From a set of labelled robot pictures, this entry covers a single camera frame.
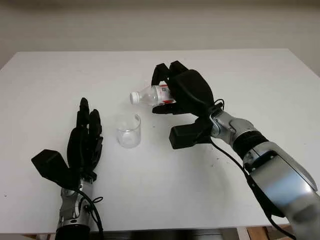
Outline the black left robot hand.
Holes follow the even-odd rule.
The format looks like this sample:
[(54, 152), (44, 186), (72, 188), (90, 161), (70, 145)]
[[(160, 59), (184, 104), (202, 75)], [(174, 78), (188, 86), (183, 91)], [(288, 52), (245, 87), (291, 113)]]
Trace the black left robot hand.
[(71, 131), (67, 145), (69, 168), (81, 179), (93, 183), (94, 172), (102, 154), (102, 125), (97, 109), (90, 111), (86, 98), (82, 98), (77, 112), (76, 126)]

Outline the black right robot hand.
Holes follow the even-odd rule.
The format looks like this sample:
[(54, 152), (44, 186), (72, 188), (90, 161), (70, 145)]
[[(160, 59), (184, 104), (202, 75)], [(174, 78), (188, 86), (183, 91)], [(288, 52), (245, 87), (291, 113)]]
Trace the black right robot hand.
[(214, 106), (212, 90), (200, 73), (188, 69), (179, 61), (174, 61), (167, 67), (158, 64), (153, 72), (151, 84), (159, 85), (165, 82), (174, 103), (165, 103), (152, 109), (154, 114), (192, 114), (197, 117), (207, 116)]

